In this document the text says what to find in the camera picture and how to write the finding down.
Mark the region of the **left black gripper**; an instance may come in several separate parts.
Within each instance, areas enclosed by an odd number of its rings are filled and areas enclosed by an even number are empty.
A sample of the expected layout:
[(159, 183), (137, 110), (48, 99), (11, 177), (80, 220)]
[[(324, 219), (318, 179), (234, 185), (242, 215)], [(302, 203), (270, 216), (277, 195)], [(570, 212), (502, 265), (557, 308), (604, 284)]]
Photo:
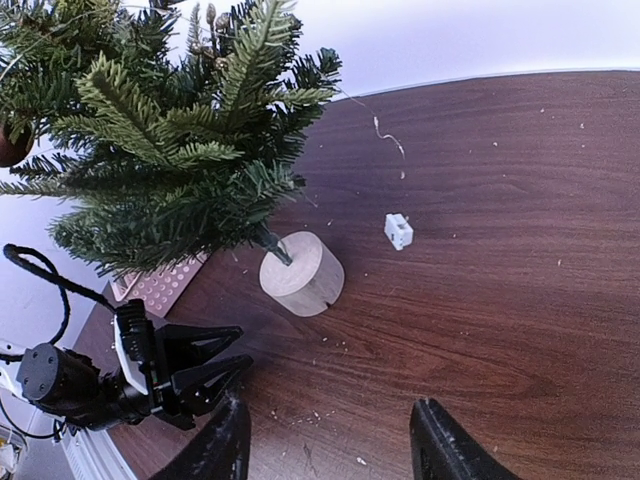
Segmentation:
[(215, 410), (253, 365), (249, 355), (210, 361), (244, 332), (239, 326), (165, 324), (154, 329), (153, 390), (144, 395), (150, 414), (180, 430), (191, 430), (194, 416)]

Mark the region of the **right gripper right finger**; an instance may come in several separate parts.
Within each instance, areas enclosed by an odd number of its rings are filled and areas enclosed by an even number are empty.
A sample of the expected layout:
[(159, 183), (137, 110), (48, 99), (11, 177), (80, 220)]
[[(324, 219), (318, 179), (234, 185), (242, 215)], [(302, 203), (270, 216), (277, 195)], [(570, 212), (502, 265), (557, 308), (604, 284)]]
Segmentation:
[(519, 479), (433, 398), (414, 403), (409, 429), (415, 479)]

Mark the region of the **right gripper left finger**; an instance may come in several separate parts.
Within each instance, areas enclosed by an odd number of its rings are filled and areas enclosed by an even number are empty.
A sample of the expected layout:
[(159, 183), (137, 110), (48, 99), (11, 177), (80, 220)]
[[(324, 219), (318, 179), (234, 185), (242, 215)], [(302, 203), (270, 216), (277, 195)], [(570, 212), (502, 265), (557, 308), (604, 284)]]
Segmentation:
[(151, 479), (247, 479), (251, 446), (249, 408), (228, 395), (188, 445)]

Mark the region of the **pink plastic basket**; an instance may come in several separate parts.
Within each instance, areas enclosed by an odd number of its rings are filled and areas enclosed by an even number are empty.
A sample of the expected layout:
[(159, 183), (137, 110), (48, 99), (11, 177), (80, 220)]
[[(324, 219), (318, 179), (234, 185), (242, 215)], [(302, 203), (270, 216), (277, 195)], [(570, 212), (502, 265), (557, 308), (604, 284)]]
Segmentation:
[(109, 284), (117, 302), (140, 299), (153, 315), (164, 318), (208, 260), (199, 254), (152, 273), (128, 273)]

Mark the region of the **small green christmas tree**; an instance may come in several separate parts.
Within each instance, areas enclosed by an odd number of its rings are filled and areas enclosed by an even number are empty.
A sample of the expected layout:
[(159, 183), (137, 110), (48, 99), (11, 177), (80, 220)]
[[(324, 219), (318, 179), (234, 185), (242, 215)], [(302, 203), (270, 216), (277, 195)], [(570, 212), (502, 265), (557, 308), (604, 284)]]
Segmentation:
[(122, 276), (242, 245), (286, 273), (269, 225), (305, 185), (295, 162), (334, 97), (342, 61), (303, 54), (291, 1), (244, 1), (225, 71), (171, 56), (175, 1), (5, 1), (1, 127), (30, 125), (5, 196), (72, 203), (48, 231), (73, 258)]

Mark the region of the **red ball ornament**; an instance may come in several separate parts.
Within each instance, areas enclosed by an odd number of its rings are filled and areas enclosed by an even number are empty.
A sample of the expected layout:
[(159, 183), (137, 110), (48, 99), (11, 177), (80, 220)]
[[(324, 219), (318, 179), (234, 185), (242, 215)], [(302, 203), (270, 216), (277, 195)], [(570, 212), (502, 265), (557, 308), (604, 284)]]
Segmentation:
[(21, 163), (29, 154), (34, 142), (33, 130), (26, 125), (15, 141), (11, 140), (14, 126), (6, 121), (1, 127), (0, 164), (2, 168), (11, 168)]

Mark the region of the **gold glitter berry sprig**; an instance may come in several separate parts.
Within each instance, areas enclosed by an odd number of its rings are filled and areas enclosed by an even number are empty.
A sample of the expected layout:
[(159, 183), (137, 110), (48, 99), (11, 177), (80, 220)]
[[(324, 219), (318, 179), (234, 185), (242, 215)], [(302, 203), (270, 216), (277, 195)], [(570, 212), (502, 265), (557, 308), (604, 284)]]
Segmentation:
[(193, 7), (187, 33), (187, 62), (190, 66), (225, 71), (232, 55), (232, 14), (219, 13), (213, 3)]

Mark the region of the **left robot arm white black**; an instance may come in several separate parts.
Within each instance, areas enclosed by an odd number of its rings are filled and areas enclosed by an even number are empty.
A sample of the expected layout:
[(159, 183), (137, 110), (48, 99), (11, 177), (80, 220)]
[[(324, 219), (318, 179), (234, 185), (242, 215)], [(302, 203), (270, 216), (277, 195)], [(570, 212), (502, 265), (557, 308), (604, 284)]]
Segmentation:
[(40, 344), (24, 353), (17, 384), (28, 403), (72, 429), (108, 430), (154, 416), (190, 430), (251, 367), (246, 354), (219, 356), (242, 334), (239, 327), (160, 327), (150, 342), (153, 358), (132, 367), (143, 376), (143, 390), (127, 379), (125, 367), (102, 374), (85, 355)]

